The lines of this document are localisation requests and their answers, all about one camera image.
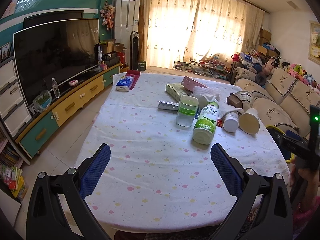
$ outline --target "photo frame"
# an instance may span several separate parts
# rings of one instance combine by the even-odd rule
[[[320,24],[310,21],[310,47],[308,58],[320,65]]]

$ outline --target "sofa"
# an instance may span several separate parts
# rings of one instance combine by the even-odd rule
[[[238,67],[233,71],[231,83],[254,95],[253,108],[262,123],[309,139],[310,105],[319,106],[320,96],[281,68],[271,71],[265,88],[254,79],[255,73]]]

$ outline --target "floral tablecloth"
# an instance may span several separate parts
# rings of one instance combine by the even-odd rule
[[[214,143],[220,143],[245,168],[266,176],[279,172],[288,183],[288,167],[261,122],[255,136],[240,129],[227,133],[217,127],[211,145],[198,144],[192,140],[193,127],[177,125],[174,111],[157,109],[159,100],[174,101],[165,92],[165,85],[181,82],[183,77],[141,73],[133,90],[120,92],[115,84],[121,75],[114,75],[112,91],[75,164],[78,167],[102,143],[111,148],[108,166],[93,194],[85,199],[100,223],[120,230],[156,233],[222,222],[236,198],[230,196],[210,159]],[[226,94],[240,90],[198,81]]]

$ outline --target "curved tv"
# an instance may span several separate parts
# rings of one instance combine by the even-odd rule
[[[94,46],[99,43],[99,19],[50,22],[14,33],[17,73],[30,106],[43,90],[97,65]]]

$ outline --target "blue gripper pad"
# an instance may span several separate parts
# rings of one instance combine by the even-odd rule
[[[242,194],[242,179],[216,144],[211,148],[211,160],[216,166],[230,195],[238,199]]]
[[[81,178],[80,196],[84,200],[86,196],[92,194],[96,187],[103,171],[105,170],[108,162],[110,161],[111,150],[109,145],[105,145],[96,158],[93,160],[89,168],[86,170]]]

